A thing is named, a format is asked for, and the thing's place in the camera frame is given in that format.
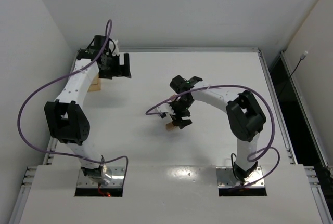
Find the metal base plate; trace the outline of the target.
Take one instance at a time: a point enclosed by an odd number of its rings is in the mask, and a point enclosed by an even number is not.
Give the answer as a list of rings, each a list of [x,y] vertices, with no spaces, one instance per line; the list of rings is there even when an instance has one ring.
[[[265,188],[261,166],[257,167],[244,182],[236,179],[231,167],[216,167],[216,176],[219,189],[230,189],[240,186],[246,186],[250,189]]]
[[[125,167],[107,167],[105,175],[102,179],[91,179],[84,176],[80,170],[76,187],[79,189],[97,188],[100,184],[101,188],[121,188],[124,181]]]

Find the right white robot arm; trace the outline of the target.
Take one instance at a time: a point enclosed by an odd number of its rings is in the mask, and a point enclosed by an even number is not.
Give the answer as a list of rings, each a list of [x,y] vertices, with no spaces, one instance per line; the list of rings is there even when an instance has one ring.
[[[190,117],[189,108],[195,101],[204,102],[226,113],[230,129],[237,138],[237,154],[233,162],[234,176],[244,182],[257,168],[257,161],[248,161],[248,156],[257,151],[258,139],[266,123],[266,116],[249,90],[239,94],[230,92],[226,88],[199,90],[206,86],[207,84],[196,76],[186,80],[178,75],[171,80],[170,87],[176,94],[196,89],[195,92],[181,95],[169,103],[173,110],[172,125],[183,129],[192,123],[190,119],[185,120],[184,117]]]

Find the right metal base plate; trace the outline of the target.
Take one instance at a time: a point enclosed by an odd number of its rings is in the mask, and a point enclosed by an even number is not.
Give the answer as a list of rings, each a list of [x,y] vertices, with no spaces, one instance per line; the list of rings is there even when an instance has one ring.
[[[216,176],[219,189],[230,189],[240,186],[246,186],[250,189],[265,188],[261,166],[257,167],[244,182],[236,179],[231,167],[216,167]]]

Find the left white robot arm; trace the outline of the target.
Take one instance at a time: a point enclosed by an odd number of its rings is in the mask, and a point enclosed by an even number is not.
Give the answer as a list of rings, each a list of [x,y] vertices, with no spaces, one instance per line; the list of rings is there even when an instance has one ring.
[[[83,112],[83,102],[96,78],[131,77],[129,55],[120,64],[118,41],[96,35],[86,49],[80,49],[63,91],[44,107],[50,135],[64,143],[79,157],[84,176],[92,180],[106,178],[103,156],[89,140],[90,123]]]

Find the amber transparent plastic container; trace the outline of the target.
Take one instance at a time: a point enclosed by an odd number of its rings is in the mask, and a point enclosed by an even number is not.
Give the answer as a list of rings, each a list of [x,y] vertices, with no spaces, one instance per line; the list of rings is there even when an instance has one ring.
[[[97,75],[91,82],[88,92],[100,91],[101,90],[101,79]]]

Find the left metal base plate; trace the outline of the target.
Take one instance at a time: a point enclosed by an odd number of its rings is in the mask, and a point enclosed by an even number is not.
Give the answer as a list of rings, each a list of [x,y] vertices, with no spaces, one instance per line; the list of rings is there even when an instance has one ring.
[[[76,187],[79,189],[97,188],[100,184],[101,188],[121,188],[124,181],[125,167],[107,167],[105,175],[102,179],[91,179],[84,176],[80,170]]]

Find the wooden block stack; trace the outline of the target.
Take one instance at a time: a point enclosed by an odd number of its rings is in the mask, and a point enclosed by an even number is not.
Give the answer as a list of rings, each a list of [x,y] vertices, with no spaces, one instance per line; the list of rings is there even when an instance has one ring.
[[[167,130],[167,131],[172,131],[172,130],[175,130],[175,129],[177,128],[177,126],[175,126],[172,122],[167,123],[167,124],[165,125],[165,127],[166,127],[166,130]]]

